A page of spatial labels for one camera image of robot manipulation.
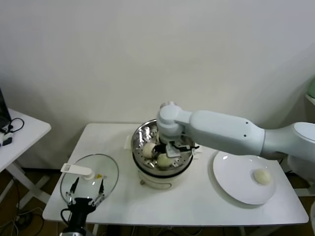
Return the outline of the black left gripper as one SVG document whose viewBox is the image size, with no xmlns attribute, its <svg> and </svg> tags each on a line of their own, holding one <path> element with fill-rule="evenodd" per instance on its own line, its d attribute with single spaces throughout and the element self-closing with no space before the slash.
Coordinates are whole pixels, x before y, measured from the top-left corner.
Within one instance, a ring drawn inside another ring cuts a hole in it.
<svg viewBox="0 0 315 236">
<path fill-rule="evenodd" d="M 67 206 L 72 213 L 92 213 L 96 210 L 105 199 L 103 179 L 101 180 L 97 197 L 93 200 L 90 198 L 75 198 L 74 193 L 79 182 L 79 177 L 71 185 L 70 190 L 66 192 Z"/>
</svg>

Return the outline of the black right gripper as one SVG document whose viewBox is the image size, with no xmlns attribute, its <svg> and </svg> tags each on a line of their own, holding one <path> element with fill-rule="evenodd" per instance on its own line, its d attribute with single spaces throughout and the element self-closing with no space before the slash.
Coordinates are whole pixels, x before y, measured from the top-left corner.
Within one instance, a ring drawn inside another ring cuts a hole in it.
<svg viewBox="0 0 315 236">
<path fill-rule="evenodd" d="M 151 154 L 152 155 L 159 155 L 159 154 L 164 154 L 167 153 L 167 149 L 171 147 L 171 145 L 173 144 L 172 141 L 164 143 L 162 141 L 159 141 L 159 145 L 158 146 L 154 146 Z"/>
</svg>

